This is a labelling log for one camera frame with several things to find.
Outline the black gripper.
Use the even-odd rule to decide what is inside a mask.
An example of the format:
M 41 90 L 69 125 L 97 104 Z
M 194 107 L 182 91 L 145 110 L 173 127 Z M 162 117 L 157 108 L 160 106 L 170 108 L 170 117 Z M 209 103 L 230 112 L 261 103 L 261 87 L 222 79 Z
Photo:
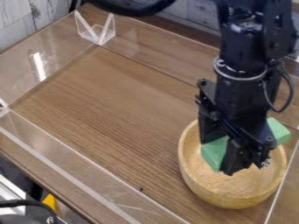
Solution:
M 200 143 L 228 136 L 218 168 L 228 176 L 250 165 L 261 169 L 268 164 L 269 151 L 277 145 L 266 113 L 280 80 L 276 74 L 269 74 L 256 80 L 226 80 L 218 76 L 216 82 L 197 81 Z

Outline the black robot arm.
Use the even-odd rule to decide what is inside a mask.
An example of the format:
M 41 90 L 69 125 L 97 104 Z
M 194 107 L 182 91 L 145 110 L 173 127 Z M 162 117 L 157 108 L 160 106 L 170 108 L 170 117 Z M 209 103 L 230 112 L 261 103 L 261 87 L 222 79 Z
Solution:
M 200 143 L 226 139 L 218 171 L 233 175 L 265 166 L 281 144 L 266 113 L 281 113 L 294 97 L 284 58 L 297 31 L 290 0 L 214 0 L 220 49 L 212 64 L 216 80 L 197 80 Z

